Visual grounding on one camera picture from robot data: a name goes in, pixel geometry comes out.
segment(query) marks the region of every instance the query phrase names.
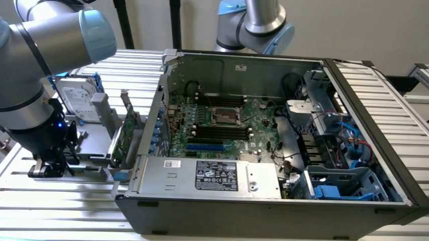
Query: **blue clip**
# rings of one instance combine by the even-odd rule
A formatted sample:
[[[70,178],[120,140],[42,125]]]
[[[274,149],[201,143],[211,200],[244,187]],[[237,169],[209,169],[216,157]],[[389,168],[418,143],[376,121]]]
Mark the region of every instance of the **blue clip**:
[[[56,77],[68,77],[68,72],[60,73],[54,75]]]
[[[116,182],[125,182],[128,181],[128,176],[129,176],[129,173],[128,172],[115,172],[113,174],[113,181]]]
[[[324,200],[352,200],[352,201],[370,201],[374,193],[366,193],[359,197],[342,197],[339,195],[338,187],[330,185],[318,185],[314,188],[315,197]]]
[[[94,79],[94,84],[96,84],[96,90],[99,93],[104,93],[104,87],[103,87],[103,83],[101,83],[101,77],[99,75],[99,73],[94,73],[92,75],[92,78]]]

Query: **silver metal plate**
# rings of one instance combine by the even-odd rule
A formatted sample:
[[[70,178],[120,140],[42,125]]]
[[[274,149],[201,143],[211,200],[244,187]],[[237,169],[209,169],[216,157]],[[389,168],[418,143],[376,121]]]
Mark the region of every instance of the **silver metal plate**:
[[[272,163],[169,157],[147,159],[139,195],[184,199],[282,198]]]
[[[422,184],[429,183],[427,123],[374,70],[348,63],[336,63],[336,66],[395,153],[426,191]]]

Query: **wire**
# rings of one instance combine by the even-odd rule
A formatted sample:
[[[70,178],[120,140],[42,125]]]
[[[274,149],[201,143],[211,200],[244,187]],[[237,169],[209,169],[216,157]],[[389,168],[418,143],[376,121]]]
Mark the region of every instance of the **wire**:
[[[291,155],[288,155],[288,156],[283,157],[283,159],[286,159],[286,158],[291,158],[292,156],[299,155],[299,154],[300,154],[300,152],[298,152],[298,153],[295,153],[295,154],[291,154]]]
[[[286,106],[276,105],[276,106],[274,107],[274,109],[272,109],[272,115],[275,115],[276,108],[283,108],[283,109],[286,109],[286,111],[282,112],[282,116],[286,117],[286,119],[287,119],[287,121],[288,121],[288,124],[290,124],[291,128],[294,129],[294,132],[296,133],[296,136],[300,136],[300,133],[299,133],[299,131],[296,130],[296,127],[295,127],[295,125],[294,125],[294,123],[292,123],[292,121],[291,121],[291,118],[290,118],[290,115],[288,115]]]
[[[364,145],[367,148],[368,148],[368,160],[372,159],[372,153],[374,153],[374,150],[372,150],[372,147],[370,146],[370,144],[364,141],[362,141],[360,139],[356,139],[358,143]]]
[[[188,84],[191,84],[191,83],[195,83],[195,84],[199,85],[199,82],[197,82],[196,80],[189,80],[189,81],[185,83],[185,85],[184,85],[183,96],[187,96],[185,91],[187,91]]]

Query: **warning label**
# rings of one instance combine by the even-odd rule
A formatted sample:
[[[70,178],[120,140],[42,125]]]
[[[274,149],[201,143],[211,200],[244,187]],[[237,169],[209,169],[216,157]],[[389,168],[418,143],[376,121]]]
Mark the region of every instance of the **warning label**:
[[[196,161],[195,188],[211,191],[237,191],[236,163]]]

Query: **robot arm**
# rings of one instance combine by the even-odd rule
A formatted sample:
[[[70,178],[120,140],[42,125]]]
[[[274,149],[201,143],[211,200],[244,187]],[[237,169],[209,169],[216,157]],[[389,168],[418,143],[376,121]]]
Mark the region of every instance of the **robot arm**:
[[[216,51],[282,54],[295,27],[278,0],[223,0],[217,15]]]
[[[96,10],[74,12],[74,0],[16,0],[24,21],[0,21],[0,126],[34,156],[29,176],[61,176],[76,131],[40,79],[111,57],[112,28]]]

